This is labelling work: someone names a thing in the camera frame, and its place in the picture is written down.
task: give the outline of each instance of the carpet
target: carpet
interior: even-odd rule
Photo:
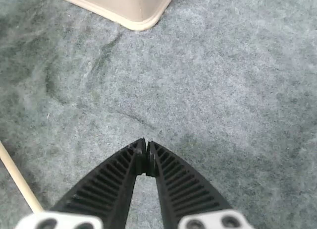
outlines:
[[[145,137],[257,229],[317,225],[317,0],[173,0],[144,32],[0,0],[0,139],[44,208]],[[0,165],[0,228],[31,213]],[[127,229],[162,229],[138,178]]]

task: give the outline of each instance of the wooden dowel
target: wooden dowel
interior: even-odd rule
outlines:
[[[23,178],[21,172],[13,162],[12,158],[10,157],[8,151],[4,148],[0,141],[0,159],[2,160],[4,166],[8,170],[9,174],[11,175],[13,181],[15,182],[16,186],[22,193],[23,197],[25,198],[27,204],[30,206],[31,210],[34,213],[42,212],[43,208],[40,205],[39,201],[36,199],[34,193],[30,189],[29,185]]]

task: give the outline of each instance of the carpet wrinkle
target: carpet wrinkle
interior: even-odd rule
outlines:
[[[255,228],[315,229],[316,4],[173,0],[134,32],[63,0],[0,0],[0,140],[46,209],[145,137]],[[163,228],[153,180],[127,229]],[[6,171],[0,205],[3,229],[30,213]]]

